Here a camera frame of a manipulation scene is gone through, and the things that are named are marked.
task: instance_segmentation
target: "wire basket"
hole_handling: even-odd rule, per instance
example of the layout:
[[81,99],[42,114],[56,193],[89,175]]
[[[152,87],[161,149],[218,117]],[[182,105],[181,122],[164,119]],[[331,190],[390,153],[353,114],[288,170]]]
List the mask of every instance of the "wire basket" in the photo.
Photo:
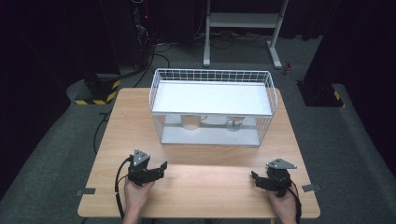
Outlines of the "wire basket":
[[277,98],[267,71],[157,69],[149,106],[162,144],[258,147]]

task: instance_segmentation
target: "hand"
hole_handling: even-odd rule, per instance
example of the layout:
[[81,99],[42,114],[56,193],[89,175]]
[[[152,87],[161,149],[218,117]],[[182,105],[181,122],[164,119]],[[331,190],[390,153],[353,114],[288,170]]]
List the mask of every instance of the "hand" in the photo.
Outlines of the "hand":
[[155,181],[149,182],[146,185],[140,187],[125,178],[125,217],[122,221],[123,224],[135,224],[138,222],[140,211],[146,204],[149,196],[149,191],[154,186]]
[[[291,184],[290,190],[297,195],[297,189],[294,184]],[[297,209],[294,196],[288,190],[286,190],[285,196],[280,198],[276,197],[275,191],[267,190],[267,193],[275,215],[280,219],[282,224],[295,224]]]

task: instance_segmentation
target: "black curtain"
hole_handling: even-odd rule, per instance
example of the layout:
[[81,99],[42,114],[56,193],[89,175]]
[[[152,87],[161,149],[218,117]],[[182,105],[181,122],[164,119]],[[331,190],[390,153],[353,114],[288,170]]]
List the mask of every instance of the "black curtain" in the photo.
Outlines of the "black curtain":
[[304,86],[312,89],[311,98],[320,100],[321,90],[343,84],[376,149],[396,174],[394,8],[390,0],[340,1]]
[[279,36],[303,39],[324,35],[340,0],[289,0]]
[[81,79],[64,47],[61,13],[59,1],[0,1],[0,199]]

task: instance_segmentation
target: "electrical cable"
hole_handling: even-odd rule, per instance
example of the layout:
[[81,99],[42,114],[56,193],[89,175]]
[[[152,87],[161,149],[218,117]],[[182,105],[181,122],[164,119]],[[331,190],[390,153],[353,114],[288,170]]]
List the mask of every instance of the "electrical cable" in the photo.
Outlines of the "electrical cable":
[[269,35],[257,35],[254,38],[252,38],[251,40],[244,40],[246,37],[247,37],[246,35],[238,35],[235,37],[235,42],[237,42],[237,43],[258,43],[258,42],[266,41],[270,36]]
[[229,39],[217,38],[217,40],[223,41],[223,42],[232,40],[231,44],[229,44],[229,45],[227,45],[227,46],[225,46],[225,47],[218,47],[218,46],[216,46],[216,45],[213,44],[214,41],[211,41],[211,42],[210,42],[210,47],[213,47],[214,49],[228,49],[228,48],[230,48],[230,47],[235,43],[235,38],[234,38],[232,35],[229,35],[229,36],[230,36]]
[[167,49],[163,49],[163,50],[158,50],[158,51],[155,51],[156,53],[163,53],[163,52],[166,52],[166,51],[168,51],[169,49],[171,49],[171,48],[172,48],[172,46],[173,46],[173,43],[162,43],[162,44],[156,44],[156,45],[155,45],[155,47],[162,46],[162,45],[169,45],[169,48],[167,48]]
[[147,71],[150,69],[153,59],[154,59],[154,55],[151,56],[151,60],[150,60],[150,62],[148,64],[148,66],[146,67],[145,72],[142,74],[142,76],[139,78],[139,80],[137,80],[137,82],[134,84],[133,88],[135,88],[137,85],[139,85],[140,81],[142,81],[143,77],[145,76]]
[[84,217],[84,219],[82,219],[81,224],[85,224],[85,222],[88,220],[87,217]]
[[155,68],[153,66],[151,66],[150,69],[152,73],[155,73]]
[[300,197],[298,194],[298,190],[296,187],[296,184],[294,184],[293,181],[291,181],[291,183],[294,185],[294,188],[296,189],[296,193],[294,193],[290,188],[287,188],[287,190],[291,193],[291,195],[293,195],[294,200],[296,202],[296,223],[300,224],[300,220],[301,220],[301,214],[302,214],[302,210],[301,210],[301,202],[300,202]]
[[201,26],[202,26],[202,22],[204,20],[204,13],[205,13],[205,4],[204,4],[204,0],[202,0],[202,12],[201,12],[201,21],[199,23],[199,27],[197,32],[194,35],[194,38],[198,35],[199,31],[201,30]]
[[146,44],[148,42],[149,33],[146,30],[146,28],[141,25],[136,25],[136,30],[138,32],[137,40],[139,41],[139,44],[140,44],[140,50],[143,50],[144,46],[146,46]]
[[168,58],[166,58],[165,56],[163,56],[163,55],[161,55],[161,54],[154,54],[154,55],[155,55],[155,56],[160,56],[160,57],[164,58],[164,59],[168,62],[168,68],[170,68],[171,63],[169,62],[169,59],[168,59]]
[[113,109],[110,109],[110,111],[108,111],[107,113],[99,113],[99,115],[103,115],[103,118],[102,118],[102,120],[100,121],[98,127],[96,128],[95,134],[94,134],[94,136],[93,136],[93,152],[95,153],[95,155],[98,153],[98,151],[97,151],[97,149],[96,149],[96,137],[97,137],[97,134],[98,134],[98,132],[99,132],[99,128],[101,127],[101,125],[102,125],[104,122],[108,122],[108,118],[107,118],[107,117],[108,117],[108,115],[111,113],[112,110],[113,110]]
[[118,76],[118,77],[111,77],[111,78],[103,78],[103,80],[105,80],[105,81],[121,80],[121,79],[126,78],[126,77],[131,77],[131,76],[137,75],[137,74],[141,73],[145,68],[146,68],[146,66],[141,66],[138,70],[135,70],[133,72],[127,73],[125,75]]
[[120,198],[119,183],[120,183],[121,179],[119,180],[119,177],[120,177],[120,173],[121,173],[122,167],[128,161],[132,161],[132,156],[130,156],[129,158],[125,159],[125,161],[123,161],[122,164],[120,165],[120,168],[117,171],[116,182],[115,182],[115,185],[114,185],[114,191],[116,193],[117,206],[119,207],[119,212],[120,212],[120,216],[121,216],[122,219],[124,218],[125,214],[124,214],[123,209],[122,209],[122,202],[121,202],[121,198]]
[[205,37],[205,34],[199,34],[199,36],[196,36],[194,38],[194,40],[199,40],[199,39],[204,38],[204,37]]

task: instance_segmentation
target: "black wire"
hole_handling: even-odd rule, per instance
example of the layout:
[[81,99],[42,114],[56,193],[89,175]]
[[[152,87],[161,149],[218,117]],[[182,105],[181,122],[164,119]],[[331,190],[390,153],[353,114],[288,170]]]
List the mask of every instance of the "black wire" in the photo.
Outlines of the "black wire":
[[152,73],[155,73],[155,68],[153,66],[151,66],[150,69]]
[[134,70],[133,72],[127,73],[125,75],[122,75],[122,76],[118,75],[117,77],[102,78],[102,80],[103,81],[117,81],[117,80],[121,80],[121,79],[126,78],[126,77],[131,77],[131,76],[137,75],[137,74],[141,73],[145,68],[146,68],[145,66],[142,66],[139,69]]
[[129,157],[128,159],[125,159],[125,161],[122,162],[122,164],[120,165],[119,170],[117,171],[117,175],[116,175],[116,182],[114,184],[114,191],[116,193],[116,200],[117,200],[117,206],[119,208],[119,212],[120,212],[120,216],[123,219],[124,218],[124,212],[122,210],[122,203],[121,203],[121,198],[120,198],[120,190],[119,190],[119,177],[120,177],[120,173],[121,173],[121,169],[124,166],[124,164],[128,161],[131,161],[131,157]]
[[230,47],[235,43],[235,38],[234,38],[233,35],[231,35],[231,34],[229,34],[229,35],[215,36],[215,38],[216,38],[218,41],[223,41],[223,42],[225,42],[225,41],[231,41],[231,43],[230,43],[229,45],[225,46],[225,47],[218,47],[218,46],[216,46],[216,45],[213,44],[215,41],[211,41],[211,42],[210,42],[210,47],[212,47],[212,48],[214,48],[214,49],[228,49],[228,48],[230,48]]
[[168,51],[169,49],[171,49],[172,48],[172,43],[164,43],[164,45],[169,45],[169,48],[167,48],[167,49],[163,49],[163,50],[158,50],[158,51],[155,51],[156,53],[163,53],[163,52],[166,52],[166,51]]
[[165,56],[161,55],[161,54],[154,54],[155,56],[160,56],[163,57],[167,62],[168,62],[168,68],[170,68],[171,63],[169,62],[168,58],[166,58]]
[[145,70],[145,72],[142,74],[142,76],[137,80],[137,82],[134,84],[133,88],[135,88],[137,85],[139,85],[140,81],[143,79],[147,71],[150,69],[152,61],[154,60],[154,51],[155,51],[155,46],[152,48],[152,53],[151,53],[151,60],[149,61],[149,64]]
[[225,33],[220,35],[215,35],[215,37],[220,41],[228,41],[228,40],[235,40],[235,36],[232,33]]
[[127,176],[128,176],[128,175],[125,175],[125,176],[121,177],[121,178],[119,179],[118,184],[120,184],[121,180],[122,180],[123,178],[127,177]]
[[291,181],[291,183],[294,185],[294,188],[296,189],[296,193],[294,193],[290,188],[287,188],[287,190],[291,193],[291,195],[293,195],[294,200],[296,202],[296,222],[297,222],[297,224],[300,224],[300,219],[301,219],[301,214],[302,214],[301,202],[300,202],[300,198],[299,198],[299,194],[298,194],[298,190],[297,190],[296,184],[294,184],[293,181]]
[[95,153],[95,155],[98,153],[98,151],[96,149],[96,137],[97,137],[97,134],[98,134],[99,129],[102,126],[102,124],[104,122],[108,122],[108,118],[107,117],[111,113],[112,110],[113,109],[110,109],[110,111],[108,111],[107,113],[100,113],[100,115],[103,115],[103,117],[102,117],[102,120],[100,121],[98,127],[96,128],[95,135],[93,136],[93,152]]
[[82,219],[82,221],[81,221],[81,224],[84,224],[87,220],[88,220],[88,218],[84,217],[84,219]]
[[257,35],[256,37],[254,37],[251,40],[241,40],[238,38],[243,38],[243,36],[239,35],[239,36],[235,37],[235,42],[237,42],[237,43],[258,43],[258,42],[267,40],[269,37],[270,37],[269,35]]

